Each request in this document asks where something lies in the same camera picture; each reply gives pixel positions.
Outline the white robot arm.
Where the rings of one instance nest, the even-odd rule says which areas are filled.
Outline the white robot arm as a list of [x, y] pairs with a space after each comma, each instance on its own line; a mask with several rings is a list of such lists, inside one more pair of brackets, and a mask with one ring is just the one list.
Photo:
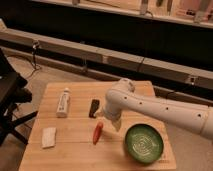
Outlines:
[[107, 90], [102, 111], [112, 124], [120, 126], [122, 111], [128, 109], [213, 140], [213, 107], [139, 95], [134, 90], [133, 81], [127, 78]]

